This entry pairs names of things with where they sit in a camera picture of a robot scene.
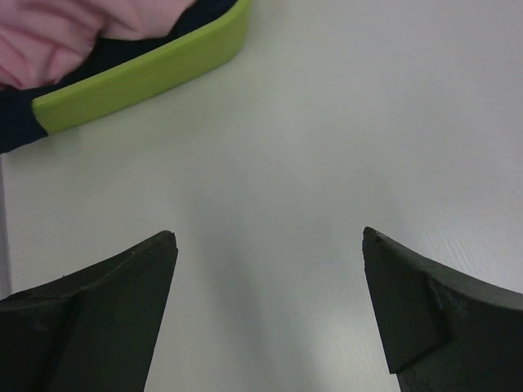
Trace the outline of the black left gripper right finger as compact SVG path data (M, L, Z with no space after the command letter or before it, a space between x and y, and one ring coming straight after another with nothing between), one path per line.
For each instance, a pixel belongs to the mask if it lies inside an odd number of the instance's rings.
M403 391L520 391L522 295L363 232L364 272L389 372Z

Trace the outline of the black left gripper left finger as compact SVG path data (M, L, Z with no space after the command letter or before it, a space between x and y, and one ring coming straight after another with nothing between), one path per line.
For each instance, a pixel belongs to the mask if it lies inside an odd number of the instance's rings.
M1 301L3 391L142 391L177 262L174 233Z

